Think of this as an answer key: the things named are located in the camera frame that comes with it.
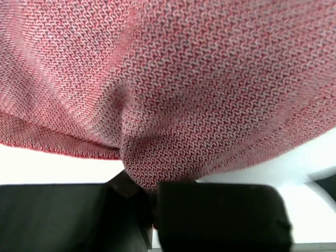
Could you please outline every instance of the garment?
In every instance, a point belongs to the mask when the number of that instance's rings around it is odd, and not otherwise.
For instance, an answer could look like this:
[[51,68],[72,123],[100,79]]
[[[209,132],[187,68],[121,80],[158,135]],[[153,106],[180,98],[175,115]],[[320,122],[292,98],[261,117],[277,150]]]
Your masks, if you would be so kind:
[[121,159],[153,191],[336,126],[335,0],[0,4],[3,144]]

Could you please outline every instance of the knitted fabric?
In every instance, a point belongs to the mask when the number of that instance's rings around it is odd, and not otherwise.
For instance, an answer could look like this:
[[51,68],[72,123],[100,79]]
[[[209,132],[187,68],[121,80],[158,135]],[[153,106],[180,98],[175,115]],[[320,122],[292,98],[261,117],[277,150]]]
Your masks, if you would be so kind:
[[335,0],[0,0],[0,143],[147,190],[332,129],[335,83]]

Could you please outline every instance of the red fabric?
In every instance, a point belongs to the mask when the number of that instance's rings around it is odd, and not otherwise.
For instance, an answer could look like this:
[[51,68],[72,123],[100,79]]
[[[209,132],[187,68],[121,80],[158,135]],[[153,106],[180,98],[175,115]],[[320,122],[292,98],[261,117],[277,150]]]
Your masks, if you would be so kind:
[[335,21],[334,0],[2,0],[0,142],[122,159],[149,190],[254,165],[336,126]]

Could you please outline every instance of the cloth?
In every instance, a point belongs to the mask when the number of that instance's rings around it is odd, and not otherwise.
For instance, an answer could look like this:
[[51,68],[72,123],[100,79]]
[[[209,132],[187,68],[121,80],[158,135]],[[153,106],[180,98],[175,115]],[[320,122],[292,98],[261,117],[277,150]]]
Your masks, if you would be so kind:
[[121,159],[151,191],[336,126],[335,0],[0,5],[2,144]]

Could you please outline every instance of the red and white cloth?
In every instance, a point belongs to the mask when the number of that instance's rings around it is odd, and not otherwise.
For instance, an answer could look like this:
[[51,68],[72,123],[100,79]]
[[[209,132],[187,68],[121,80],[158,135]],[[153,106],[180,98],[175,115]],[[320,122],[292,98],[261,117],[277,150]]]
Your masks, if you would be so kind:
[[0,143],[147,190],[291,150],[335,96],[336,0],[0,0]]

